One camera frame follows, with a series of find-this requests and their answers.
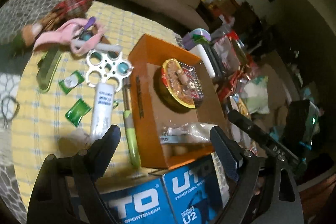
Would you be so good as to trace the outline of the orange cardboard box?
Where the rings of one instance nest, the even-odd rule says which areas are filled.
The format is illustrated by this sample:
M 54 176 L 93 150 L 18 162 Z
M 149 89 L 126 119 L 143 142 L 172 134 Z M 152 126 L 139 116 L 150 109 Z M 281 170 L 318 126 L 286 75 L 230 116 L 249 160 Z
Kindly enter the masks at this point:
M 195 68 L 204 94 L 199 108 L 177 112 L 161 100 L 159 73 L 161 66 L 169 58 L 175 58 Z M 170 155 L 169 149 L 162 147 L 159 139 L 164 126 L 186 123 L 215 124 L 224 131 L 227 130 L 227 119 L 202 60 L 182 48 L 148 34 L 141 36 L 128 59 L 134 66 L 130 76 L 130 96 L 141 165 L 153 169 L 175 169 L 211 154 L 214 151 L 213 146 L 201 144 L 189 148 L 183 155 Z

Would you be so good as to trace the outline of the clear plastic bag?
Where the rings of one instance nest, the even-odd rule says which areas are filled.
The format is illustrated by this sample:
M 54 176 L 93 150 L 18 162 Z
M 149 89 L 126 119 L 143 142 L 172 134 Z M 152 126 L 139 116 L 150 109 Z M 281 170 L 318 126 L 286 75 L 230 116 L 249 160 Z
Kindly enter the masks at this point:
M 181 126 L 165 127 L 159 136 L 161 144 L 210 143 L 210 131 L 215 124 L 186 123 Z

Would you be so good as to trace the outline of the white tube bottle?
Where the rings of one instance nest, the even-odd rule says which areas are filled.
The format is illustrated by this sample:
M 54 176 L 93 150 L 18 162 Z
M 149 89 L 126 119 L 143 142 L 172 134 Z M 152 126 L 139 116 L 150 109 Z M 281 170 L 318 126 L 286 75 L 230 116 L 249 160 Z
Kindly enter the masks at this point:
M 91 141 L 104 136 L 112 122 L 114 86 L 98 83 L 95 87 L 94 106 L 91 120 Z

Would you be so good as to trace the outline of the pink fabric toy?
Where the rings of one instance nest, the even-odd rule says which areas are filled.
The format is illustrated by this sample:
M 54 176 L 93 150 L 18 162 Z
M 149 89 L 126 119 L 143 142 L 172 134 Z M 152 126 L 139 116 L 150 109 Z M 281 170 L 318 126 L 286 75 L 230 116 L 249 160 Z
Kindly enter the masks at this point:
M 36 40 L 33 51 L 44 51 L 50 44 L 70 46 L 71 52 L 76 55 L 84 55 L 101 41 L 105 34 L 105 28 L 100 23 L 95 23 L 97 33 L 87 40 L 81 47 L 76 48 L 72 40 L 80 33 L 83 27 L 89 22 L 88 19 L 74 18 L 66 21 L 55 31 L 43 32 Z

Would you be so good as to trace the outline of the green brown plush toy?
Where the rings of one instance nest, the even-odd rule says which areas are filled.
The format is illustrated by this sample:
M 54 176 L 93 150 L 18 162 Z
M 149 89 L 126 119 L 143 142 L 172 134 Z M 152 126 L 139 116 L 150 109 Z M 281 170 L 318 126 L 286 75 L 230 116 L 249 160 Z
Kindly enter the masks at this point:
M 25 25 L 13 39 L 13 48 L 15 52 L 22 52 L 32 46 L 39 34 L 42 32 L 41 23 Z

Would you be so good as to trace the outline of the green candy packet lower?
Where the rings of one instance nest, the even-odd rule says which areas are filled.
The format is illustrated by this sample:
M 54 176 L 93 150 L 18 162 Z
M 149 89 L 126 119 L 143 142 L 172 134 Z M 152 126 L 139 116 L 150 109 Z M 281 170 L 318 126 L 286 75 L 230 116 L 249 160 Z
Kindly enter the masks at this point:
M 92 108 L 82 98 L 79 98 L 64 116 L 72 125 L 78 127 L 83 116 L 91 110 Z

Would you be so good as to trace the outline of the green candy packet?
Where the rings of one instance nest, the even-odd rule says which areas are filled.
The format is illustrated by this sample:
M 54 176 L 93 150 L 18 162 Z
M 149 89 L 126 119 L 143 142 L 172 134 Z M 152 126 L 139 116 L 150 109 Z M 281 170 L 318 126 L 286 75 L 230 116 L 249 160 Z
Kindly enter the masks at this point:
M 72 125 L 78 127 L 83 116 L 91 110 L 92 108 L 82 98 L 79 98 L 64 116 Z
M 84 80 L 85 78 L 82 74 L 78 70 L 75 70 L 70 76 L 59 81 L 59 86 L 64 94 L 68 94 L 71 90 L 83 83 Z

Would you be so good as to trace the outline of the white plastic container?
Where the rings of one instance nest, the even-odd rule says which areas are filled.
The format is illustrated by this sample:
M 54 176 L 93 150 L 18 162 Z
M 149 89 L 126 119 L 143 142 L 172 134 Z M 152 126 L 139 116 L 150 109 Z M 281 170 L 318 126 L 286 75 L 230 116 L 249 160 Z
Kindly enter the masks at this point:
M 215 70 L 214 67 L 210 61 L 210 58 L 204 48 L 204 46 L 202 46 L 201 44 L 198 44 L 196 46 L 194 46 L 192 49 L 189 50 L 190 53 L 192 53 L 193 55 L 196 55 L 198 57 L 201 58 L 201 60 L 203 61 L 207 72 L 210 76 L 211 79 L 214 79 L 216 74 L 215 74 Z

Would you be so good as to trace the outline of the UFO instant noodle bowl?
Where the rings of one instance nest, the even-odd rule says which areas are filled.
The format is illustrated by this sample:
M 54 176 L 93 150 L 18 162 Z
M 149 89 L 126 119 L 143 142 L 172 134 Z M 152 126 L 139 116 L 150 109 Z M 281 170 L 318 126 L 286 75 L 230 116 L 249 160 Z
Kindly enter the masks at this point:
M 195 84 L 194 90 L 183 90 L 176 71 L 182 70 Z M 201 106 L 204 100 L 203 88 L 196 69 L 177 59 L 167 59 L 159 70 L 159 96 L 176 112 L 188 112 Z

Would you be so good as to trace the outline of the green 01 case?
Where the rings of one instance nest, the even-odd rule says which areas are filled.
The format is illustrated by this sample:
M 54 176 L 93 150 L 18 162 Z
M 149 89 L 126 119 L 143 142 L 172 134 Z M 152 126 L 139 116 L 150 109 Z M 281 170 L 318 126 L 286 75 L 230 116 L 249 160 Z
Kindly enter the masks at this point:
M 61 54 L 60 47 L 53 46 L 38 62 L 37 83 L 41 93 L 49 91 Z

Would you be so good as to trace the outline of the red snack packaging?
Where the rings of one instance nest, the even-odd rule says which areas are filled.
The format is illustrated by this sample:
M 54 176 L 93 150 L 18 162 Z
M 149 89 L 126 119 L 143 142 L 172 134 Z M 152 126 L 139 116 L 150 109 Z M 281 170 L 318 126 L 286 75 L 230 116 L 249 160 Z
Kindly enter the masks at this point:
M 244 52 L 244 47 L 236 32 L 224 34 L 214 43 L 213 49 L 222 65 L 222 79 L 218 82 L 217 95 L 220 102 L 240 93 L 251 77 L 252 59 Z

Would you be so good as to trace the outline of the grey patterned blanket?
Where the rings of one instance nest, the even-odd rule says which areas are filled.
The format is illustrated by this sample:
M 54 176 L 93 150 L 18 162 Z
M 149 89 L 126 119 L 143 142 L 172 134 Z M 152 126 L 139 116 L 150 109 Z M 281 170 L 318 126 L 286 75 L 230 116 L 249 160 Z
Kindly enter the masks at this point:
M 26 223 L 23 204 L 12 159 L 10 122 L 16 107 L 19 81 L 31 50 L 15 54 L 13 39 L 26 24 L 44 17 L 62 0 L 9 0 L 1 7 L 1 220 Z

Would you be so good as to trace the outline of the yellow checkered cloth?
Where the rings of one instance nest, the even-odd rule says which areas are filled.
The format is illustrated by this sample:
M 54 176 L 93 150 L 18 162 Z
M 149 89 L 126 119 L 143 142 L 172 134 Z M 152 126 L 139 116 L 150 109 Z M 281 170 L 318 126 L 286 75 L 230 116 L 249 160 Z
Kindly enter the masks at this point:
M 123 57 L 144 34 L 176 43 L 175 33 L 163 25 L 98 1 L 93 2 L 87 15 L 105 27 L 105 36 L 112 44 L 122 46 Z M 25 67 L 17 93 L 20 108 L 11 126 L 15 174 L 25 206 L 45 157 L 73 155 L 75 147 L 85 145 L 95 96 L 85 81 L 85 57 L 75 56 L 70 50 L 62 52 L 50 88 L 42 92 L 37 73 L 43 56 L 42 52 L 33 53 Z

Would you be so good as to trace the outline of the purple spoon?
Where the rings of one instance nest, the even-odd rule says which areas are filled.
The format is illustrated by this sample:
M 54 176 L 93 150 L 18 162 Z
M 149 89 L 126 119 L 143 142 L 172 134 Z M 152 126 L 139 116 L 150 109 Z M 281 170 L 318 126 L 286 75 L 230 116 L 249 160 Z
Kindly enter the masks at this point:
M 87 31 L 90 27 L 92 27 L 96 23 L 96 18 L 91 16 L 85 26 L 83 27 L 83 31 Z

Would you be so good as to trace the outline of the purple lidded container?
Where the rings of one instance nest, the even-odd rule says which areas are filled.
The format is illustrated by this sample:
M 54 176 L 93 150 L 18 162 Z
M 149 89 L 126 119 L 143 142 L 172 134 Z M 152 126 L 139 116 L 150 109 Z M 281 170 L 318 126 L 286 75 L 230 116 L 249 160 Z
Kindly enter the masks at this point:
M 202 28 L 194 29 L 182 38 L 182 45 L 188 51 L 198 44 L 209 44 L 210 42 L 211 35 Z

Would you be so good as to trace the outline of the blue UTO box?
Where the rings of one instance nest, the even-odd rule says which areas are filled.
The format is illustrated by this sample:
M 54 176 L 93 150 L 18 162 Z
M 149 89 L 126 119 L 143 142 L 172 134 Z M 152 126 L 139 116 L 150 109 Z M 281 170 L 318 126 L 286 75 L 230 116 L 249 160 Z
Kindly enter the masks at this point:
M 208 155 L 101 197 L 121 223 L 211 223 L 230 197 L 218 178 Z

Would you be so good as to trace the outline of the green candy packet upper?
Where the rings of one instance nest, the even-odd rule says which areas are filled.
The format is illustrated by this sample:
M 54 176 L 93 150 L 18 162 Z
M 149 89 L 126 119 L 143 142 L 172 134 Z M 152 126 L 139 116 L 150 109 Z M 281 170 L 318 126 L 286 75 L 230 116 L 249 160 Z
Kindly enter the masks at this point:
M 59 81 L 59 86 L 64 94 L 68 94 L 71 90 L 83 83 L 84 80 L 85 78 L 82 74 L 78 70 L 75 70 L 70 76 Z

